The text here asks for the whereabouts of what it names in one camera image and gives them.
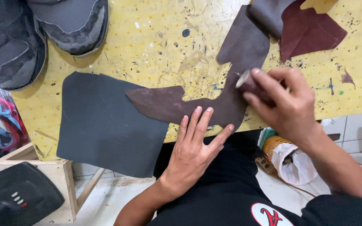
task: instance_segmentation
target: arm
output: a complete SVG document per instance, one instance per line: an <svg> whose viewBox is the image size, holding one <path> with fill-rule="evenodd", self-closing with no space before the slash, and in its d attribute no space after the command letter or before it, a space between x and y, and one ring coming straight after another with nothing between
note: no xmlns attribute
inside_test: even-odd
<svg viewBox="0 0 362 226"><path fill-rule="evenodd" d="M362 168L315 121L314 91L301 72L296 68L284 68L264 73L255 68L251 73L276 102L276 107L270 108L256 95L244 93L244 98L262 119L307 153L319 175L333 190L362 198ZM279 84L282 79L290 92Z"/></svg>
<svg viewBox="0 0 362 226"><path fill-rule="evenodd" d="M223 149L234 126L229 124L209 145L205 145L203 140L213 108L209 107L199 120L201 113L202 108L198 106L192 113L189 125L188 116L184 116L168 167L152 186L124 206L114 226L148 224L157 209L182 196L203 175Z"/></svg>

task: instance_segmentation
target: left hand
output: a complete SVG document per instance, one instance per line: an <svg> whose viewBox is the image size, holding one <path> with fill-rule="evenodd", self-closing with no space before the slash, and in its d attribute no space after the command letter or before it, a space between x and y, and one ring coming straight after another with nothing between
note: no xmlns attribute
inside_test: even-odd
<svg viewBox="0 0 362 226"><path fill-rule="evenodd" d="M188 116L182 119L168 167L158 179L169 202L183 195L198 181L233 133L234 125L229 124L209 145L205 145L203 140L213 108L209 107L199 120L201 113L202 107L198 106L192 113L188 131Z"/></svg>

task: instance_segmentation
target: black rubber sheet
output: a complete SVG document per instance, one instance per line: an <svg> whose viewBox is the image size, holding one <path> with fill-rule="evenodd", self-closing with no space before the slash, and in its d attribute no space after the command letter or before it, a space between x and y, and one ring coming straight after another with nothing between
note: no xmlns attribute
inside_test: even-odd
<svg viewBox="0 0 362 226"><path fill-rule="evenodd" d="M66 77L57 156L131 177L152 177L168 123L136 110L125 91L139 88L144 87L103 74Z"/></svg>

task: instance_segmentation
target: sneaker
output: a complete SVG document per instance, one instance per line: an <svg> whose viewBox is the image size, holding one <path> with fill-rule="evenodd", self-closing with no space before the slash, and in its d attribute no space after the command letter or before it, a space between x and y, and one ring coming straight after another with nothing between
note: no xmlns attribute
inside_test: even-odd
<svg viewBox="0 0 362 226"><path fill-rule="evenodd" d="M27 0L59 48L74 56L97 50L108 28L108 0Z"/></svg>
<svg viewBox="0 0 362 226"><path fill-rule="evenodd" d="M0 0L0 88L19 90L39 75L47 58L45 34L26 2Z"/></svg>

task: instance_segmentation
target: printed logo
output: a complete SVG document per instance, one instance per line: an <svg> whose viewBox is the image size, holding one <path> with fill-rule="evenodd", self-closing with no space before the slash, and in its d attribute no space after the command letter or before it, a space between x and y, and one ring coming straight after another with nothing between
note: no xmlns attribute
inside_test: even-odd
<svg viewBox="0 0 362 226"><path fill-rule="evenodd" d="M251 214L261 226L294 226L279 211L262 203L253 204Z"/></svg>

